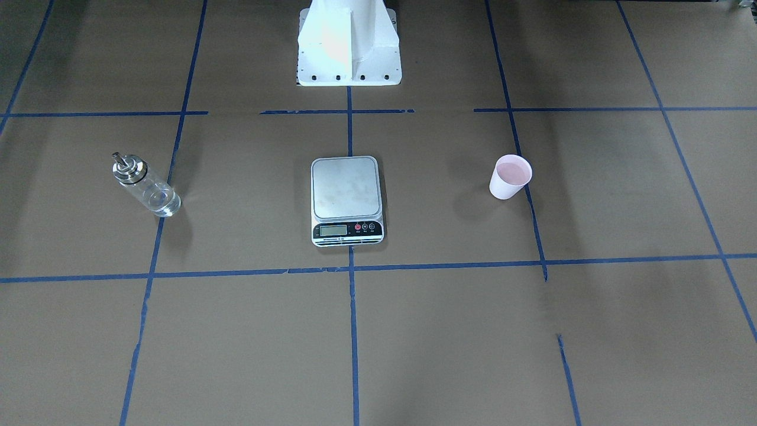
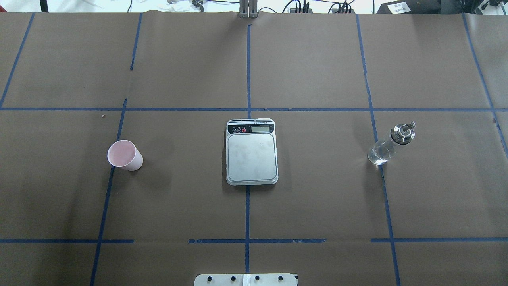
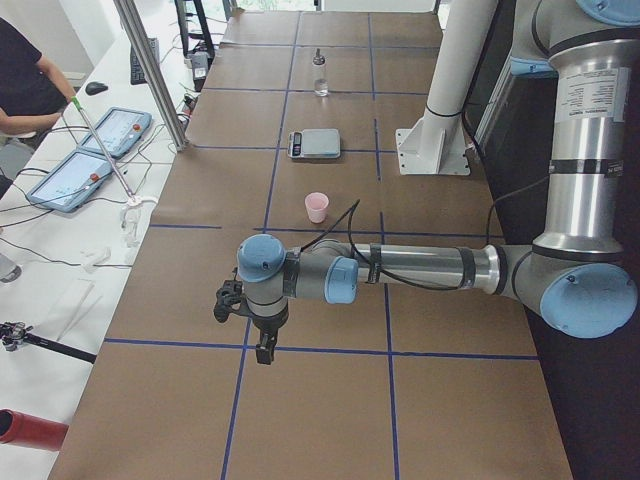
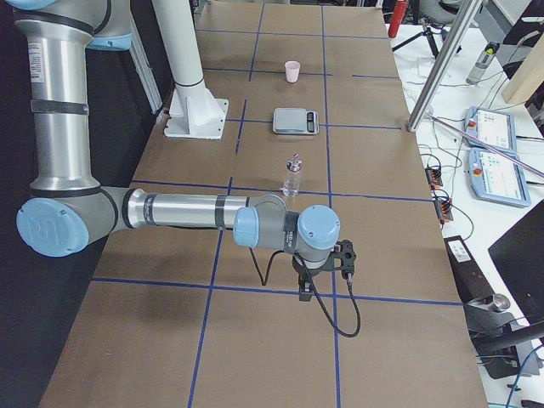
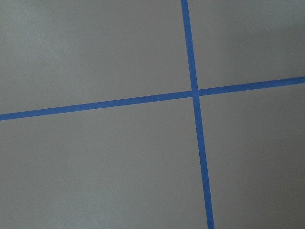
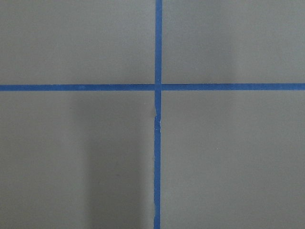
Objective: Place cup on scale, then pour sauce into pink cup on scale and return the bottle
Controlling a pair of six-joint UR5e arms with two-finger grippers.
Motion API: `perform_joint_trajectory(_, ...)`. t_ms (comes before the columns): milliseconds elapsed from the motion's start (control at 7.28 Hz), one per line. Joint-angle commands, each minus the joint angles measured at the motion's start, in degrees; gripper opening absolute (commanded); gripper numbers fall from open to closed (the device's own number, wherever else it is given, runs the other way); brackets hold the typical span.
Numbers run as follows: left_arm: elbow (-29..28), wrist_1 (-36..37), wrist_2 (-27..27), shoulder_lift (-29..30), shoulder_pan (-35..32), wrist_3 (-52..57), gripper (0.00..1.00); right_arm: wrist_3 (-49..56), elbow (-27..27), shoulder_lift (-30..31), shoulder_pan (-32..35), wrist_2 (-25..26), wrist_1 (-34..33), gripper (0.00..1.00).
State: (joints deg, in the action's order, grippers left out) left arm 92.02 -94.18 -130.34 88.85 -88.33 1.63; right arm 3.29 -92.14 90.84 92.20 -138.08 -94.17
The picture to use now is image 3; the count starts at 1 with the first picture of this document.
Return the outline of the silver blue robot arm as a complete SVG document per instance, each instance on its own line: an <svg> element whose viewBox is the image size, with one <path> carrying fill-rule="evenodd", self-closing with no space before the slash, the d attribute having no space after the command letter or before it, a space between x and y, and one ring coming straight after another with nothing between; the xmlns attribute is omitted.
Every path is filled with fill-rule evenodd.
<svg viewBox="0 0 640 480"><path fill-rule="evenodd" d="M453 247L339 242L321 235L286 249L274 236L246 239L238 278L218 291L214 314L235 313L259 331L261 364L274 359L292 298L351 303L361 283L431 291L480 289L519 301L551 327L599 338L632 316L638 293L613 236L631 71L639 56L635 1L519 1L511 71L556 74L544 231L531 245Z"/></svg>

